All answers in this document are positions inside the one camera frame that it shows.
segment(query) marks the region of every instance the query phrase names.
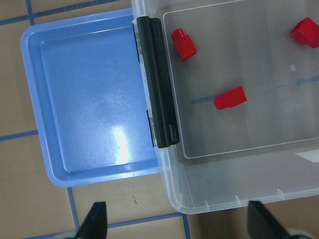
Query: red block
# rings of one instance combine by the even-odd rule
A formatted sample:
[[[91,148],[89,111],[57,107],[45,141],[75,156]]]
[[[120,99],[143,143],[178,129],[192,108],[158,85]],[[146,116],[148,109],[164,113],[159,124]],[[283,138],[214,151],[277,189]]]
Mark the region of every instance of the red block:
[[[176,51],[182,61],[196,54],[197,50],[189,35],[185,35],[183,29],[176,29],[171,34]]]
[[[214,99],[214,104],[218,110],[232,108],[247,101],[243,88],[237,87]]]
[[[299,22],[290,36],[302,46],[319,47],[319,26],[309,17]]]

